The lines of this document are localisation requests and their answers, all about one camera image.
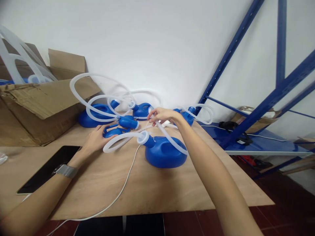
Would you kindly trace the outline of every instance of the plywood tabletop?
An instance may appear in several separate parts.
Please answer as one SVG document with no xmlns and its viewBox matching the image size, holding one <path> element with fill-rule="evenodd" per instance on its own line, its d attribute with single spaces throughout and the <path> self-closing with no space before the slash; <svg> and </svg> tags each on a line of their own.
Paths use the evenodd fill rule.
<svg viewBox="0 0 315 236">
<path fill-rule="evenodd" d="M 272 205 L 273 201 L 230 158 L 230 156 L 194 122 L 193 129 L 222 160 L 242 192 L 248 206 Z M 166 128 L 182 140 L 178 130 Z M 5 215 L 22 202 L 25 195 L 16 191 L 64 145 L 81 146 L 92 129 L 75 125 L 66 134 L 45 147 L 0 147 L 9 156 L 0 166 L 0 209 Z M 163 136 L 152 127 L 153 136 Z M 107 207 L 119 194 L 132 164 L 136 138 L 113 153 L 98 152 L 83 166 L 59 201 L 53 220 L 84 218 Z M 173 211 L 214 209 L 190 157 L 173 169 L 159 169 L 145 159 L 145 147 L 138 150 L 127 185 L 118 200 L 100 217 Z"/>
</svg>

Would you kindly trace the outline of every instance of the hand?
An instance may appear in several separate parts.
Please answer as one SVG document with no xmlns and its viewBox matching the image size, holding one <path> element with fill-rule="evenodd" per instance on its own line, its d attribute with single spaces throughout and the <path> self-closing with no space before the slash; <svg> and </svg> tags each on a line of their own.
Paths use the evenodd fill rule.
<svg viewBox="0 0 315 236">
<path fill-rule="evenodd" d="M 109 137 L 109 138 L 104 138 L 103 137 L 103 132 L 104 129 L 108 126 L 111 126 L 111 124 L 107 125 L 98 125 L 86 138 L 85 143 L 83 144 L 82 151 L 91 155 L 93 152 L 100 150 L 107 144 L 111 139 L 114 137 L 118 136 L 117 134 Z"/>
<path fill-rule="evenodd" d="M 100 150 L 107 144 L 111 139 L 118 136 L 117 134 L 109 137 L 104 138 L 103 132 L 104 129 L 112 124 L 107 125 L 98 125 L 86 138 L 86 141 L 81 148 L 80 151 L 78 151 L 73 158 L 69 161 L 67 164 L 68 166 L 74 167 L 74 168 L 80 168 L 81 165 L 86 161 L 86 159 L 91 156 L 95 151 Z"/>
<path fill-rule="evenodd" d="M 163 124 L 167 120 L 170 122 L 173 122 L 173 119 L 177 118 L 178 116 L 179 116 L 179 113 L 174 110 L 165 109 L 165 108 L 156 108 L 149 113 L 147 120 L 149 120 L 150 123 L 153 122 L 152 126 L 155 126 L 156 125 L 155 121 L 160 120 L 160 124 Z"/>
</svg>

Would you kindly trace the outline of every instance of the blue plastic container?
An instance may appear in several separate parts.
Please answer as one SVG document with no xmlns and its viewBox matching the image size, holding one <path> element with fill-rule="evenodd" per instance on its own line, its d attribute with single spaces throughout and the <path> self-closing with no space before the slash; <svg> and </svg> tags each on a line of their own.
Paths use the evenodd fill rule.
<svg viewBox="0 0 315 236">
<path fill-rule="evenodd" d="M 172 139 L 183 149 L 187 150 L 185 145 L 177 138 Z M 154 139 L 150 136 L 144 143 L 145 158 L 157 168 L 175 168 L 185 163 L 187 155 L 178 151 L 166 137 L 156 136 Z"/>
<path fill-rule="evenodd" d="M 23 78 L 23 80 L 25 83 L 29 82 L 29 80 L 26 78 Z M 14 84 L 14 81 L 13 80 L 1 80 L 0 81 L 0 85 L 6 85 L 6 84 Z"/>
<path fill-rule="evenodd" d="M 193 113 L 196 108 L 194 107 L 189 107 L 188 110 Z M 187 113 L 186 111 L 182 112 L 181 115 L 184 117 L 184 119 L 187 121 L 187 123 L 192 126 L 193 122 L 194 122 L 194 117 L 192 115 L 190 115 L 189 113 Z"/>
<path fill-rule="evenodd" d="M 111 101 L 111 106 L 112 108 L 116 108 L 118 107 L 119 103 L 116 102 L 115 100 Z M 95 107 L 103 112 L 106 112 L 106 113 L 110 113 L 110 114 L 114 114 L 107 105 L 105 104 L 93 104 L 92 107 Z M 99 114 L 95 111 L 92 111 L 91 110 L 91 114 L 96 117 L 96 118 L 99 118 L 99 119 L 112 119 L 112 117 L 110 116 L 105 116 L 105 115 L 102 115 L 102 114 Z M 79 124 L 84 127 L 84 128 L 95 128 L 96 126 L 98 125 L 106 125 L 106 124 L 109 124 L 111 123 L 112 121 L 110 122 L 100 122 L 100 121 L 95 121 L 95 120 L 92 120 L 88 114 L 86 113 L 86 110 L 84 110 L 83 112 L 81 112 L 79 114 L 79 117 L 78 117 L 78 122 Z"/>
<path fill-rule="evenodd" d="M 103 137 L 104 138 L 109 138 L 109 137 L 111 137 L 111 136 L 113 136 L 115 134 L 120 135 L 120 134 L 123 134 L 123 133 L 128 133 L 130 131 L 130 129 L 123 129 L 123 128 L 116 128 L 116 129 L 112 129 L 110 131 L 107 131 L 108 129 L 116 127 L 116 126 L 118 126 L 118 124 L 106 127 L 104 129 Z"/>
<path fill-rule="evenodd" d="M 149 114 L 149 107 L 151 106 L 150 103 L 141 103 L 140 105 L 135 105 L 134 108 L 132 108 L 133 112 L 132 115 L 134 117 L 147 117 Z"/>
<path fill-rule="evenodd" d="M 139 127 L 139 121 L 135 121 L 134 117 L 130 115 L 119 117 L 118 123 L 124 128 L 138 129 Z"/>
</svg>

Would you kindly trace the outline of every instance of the charging cable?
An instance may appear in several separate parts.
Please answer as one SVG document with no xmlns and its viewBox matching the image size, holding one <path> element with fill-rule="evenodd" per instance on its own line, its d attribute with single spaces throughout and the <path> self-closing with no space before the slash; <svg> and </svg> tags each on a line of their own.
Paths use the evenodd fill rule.
<svg viewBox="0 0 315 236">
<path fill-rule="evenodd" d="M 220 128 L 218 126 L 201 126 L 201 127 L 214 127 L 214 128 L 224 129 L 224 128 Z M 280 139 L 269 138 L 269 137 L 265 137 L 265 136 L 261 136 L 261 135 L 257 135 L 257 134 L 247 134 L 247 135 L 261 137 L 261 138 L 266 138 L 266 139 L 271 139 L 271 140 L 276 140 L 276 141 L 279 141 L 279 142 L 286 142 L 286 141 L 288 141 L 287 139 L 280 140 Z"/>
<path fill-rule="evenodd" d="M 82 218 L 82 219 L 68 219 L 68 220 L 65 220 L 65 221 L 62 222 L 57 228 L 55 228 L 53 231 L 51 231 L 49 234 L 47 234 L 47 236 L 51 235 L 53 232 L 55 232 L 55 231 L 56 231 L 57 229 L 59 229 L 64 223 L 66 223 L 66 222 L 69 221 L 69 220 L 72 220 L 72 221 L 84 221 L 84 220 L 89 220 L 89 219 L 91 219 L 91 218 L 93 218 L 93 217 L 96 217 L 96 216 L 102 214 L 104 211 L 106 211 L 108 208 L 110 208 L 110 207 L 117 201 L 117 199 L 120 197 L 121 193 L 122 193 L 123 190 L 125 189 L 125 186 L 126 186 L 126 184 L 127 184 L 127 181 L 128 181 L 128 178 L 129 178 L 129 175 L 130 175 L 132 166 L 133 166 L 134 163 L 135 163 L 136 155 L 137 155 L 137 152 L 138 152 L 140 146 L 141 146 L 141 145 L 139 145 L 138 148 L 137 148 L 137 150 L 136 150 L 135 157 L 134 157 L 134 160 L 132 161 L 132 164 L 131 164 L 130 170 L 129 170 L 129 172 L 128 172 L 128 175 L 127 175 L 127 178 L 126 178 L 126 181 L 125 181 L 124 186 L 122 187 L 120 193 L 119 193 L 118 196 L 115 198 L 115 200 L 114 200 L 111 204 L 109 204 L 108 207 L 106 207 L 105 209 L 101 210 L 100 212 L 98 212 L 98 213 L 96 213 L 96 214 L 94 214 L 94 215 L 92 215 L 92 216 L 90 216 L 90 217 L 86 217 L 86 218 Z"/>
</svg>

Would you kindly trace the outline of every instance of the metal mesh watch strap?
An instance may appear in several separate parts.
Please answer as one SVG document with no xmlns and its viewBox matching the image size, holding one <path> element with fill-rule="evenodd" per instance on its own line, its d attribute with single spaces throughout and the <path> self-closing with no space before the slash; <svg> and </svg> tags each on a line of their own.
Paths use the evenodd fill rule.
<svg viewBox="0 0 315 236">
<path fill-rule="evenodd" d="M 64 176 L 67 176 L 70 179 L 73 179 L 78 172 L 78 169 L 63 165 L 60 167 L 60 169 L 56 172 L 57 174 L 62 174 Z"/>
</svg>

